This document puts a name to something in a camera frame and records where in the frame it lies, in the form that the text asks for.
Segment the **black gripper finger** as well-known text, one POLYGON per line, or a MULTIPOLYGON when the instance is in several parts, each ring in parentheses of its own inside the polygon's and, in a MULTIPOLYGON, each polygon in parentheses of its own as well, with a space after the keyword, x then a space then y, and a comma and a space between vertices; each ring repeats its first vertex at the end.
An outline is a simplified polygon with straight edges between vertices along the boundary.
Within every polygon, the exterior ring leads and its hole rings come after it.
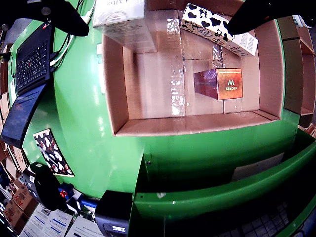
POLYGON ((316 25, 314 0, 246 0, 228 23, 228 32, 239 35, 278 18, 299 15, 309 27, 316 25))
POLYGON ((15 20, 20 18, 51 22, 61 31, 77 37, 85 37, 89 32, 88 24, 66 0, 2 0, 0 2, 2 31, 8 31, 15 20))

